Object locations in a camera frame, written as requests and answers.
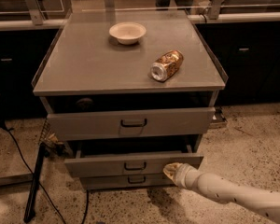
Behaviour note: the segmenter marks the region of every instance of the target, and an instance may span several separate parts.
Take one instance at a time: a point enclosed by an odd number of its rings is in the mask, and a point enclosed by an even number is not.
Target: white bowl
[[[143,25],[135,22],[118,23],[109,30],[109,33],[123,45],[136,43],[146,32],[147,29]]]

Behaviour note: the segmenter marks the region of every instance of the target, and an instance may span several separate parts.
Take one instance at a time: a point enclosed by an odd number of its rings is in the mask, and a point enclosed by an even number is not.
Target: concrete floor
[[[226,128],[203,136],[201,170],[241,185],[280,191],[280,103],[225,106]],[[34,169],[43,119],[7,121],[24,158]],[[66,223],[80,223],[86,193],[66,171],[64,156],[45,158],[41,183]],[[0,176],[26,173],[9,134],[0,129]],[[0,190],[0,224],[23,223],[29,186]],[[62,223],[44,192],[37,193],[30,223]],[[85,223],[271,223],[234,203],[218,204],[179,188],[115,190],[90,194]]]

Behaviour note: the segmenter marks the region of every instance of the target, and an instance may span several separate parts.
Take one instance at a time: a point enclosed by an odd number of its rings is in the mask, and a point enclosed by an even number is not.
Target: drawer handle
[[[145,176],[143,176],[142,179],[136,180],[136,181],[132,181],[132,180],[130,179],[130,177],[128,177],[128,183],[129,183],[129,184],[140,184],[140,183],[145,183],[146,181],[147,181],[147,178],[146,178]]]
[[[125,120],[121,120],[120,125],[124,128],[144,127],[147,125],[147,119],[144,119],[143,122],[139,124],[127,124],[125,123]]]
[[[126,171],[139,171],[139,170],[145,170],[147,168],[147,163],[144,162],[142,167],[139,168],[129,168],[128,164],[126,162],[124,162],[124,169]]]

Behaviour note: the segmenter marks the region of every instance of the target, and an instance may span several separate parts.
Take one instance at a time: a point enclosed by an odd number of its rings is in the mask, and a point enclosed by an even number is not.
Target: gray tabletop
[[[147,33],[124,46],[109,35],[112,25],[138,22]],[[179,71],[160,83],[151,64],[169,50],[184,55]],[[225,86],[184,11],[75,13],[35,85],[39,96],[164,91],[216,91]]]

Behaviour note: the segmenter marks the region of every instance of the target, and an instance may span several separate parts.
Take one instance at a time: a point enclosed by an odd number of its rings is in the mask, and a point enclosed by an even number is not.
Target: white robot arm
[[[218,203],[236,203],[280,224],[280,192],[234,184],[203,173],[186,163],[171,163],[164,173],[182,189],[189,189]]]

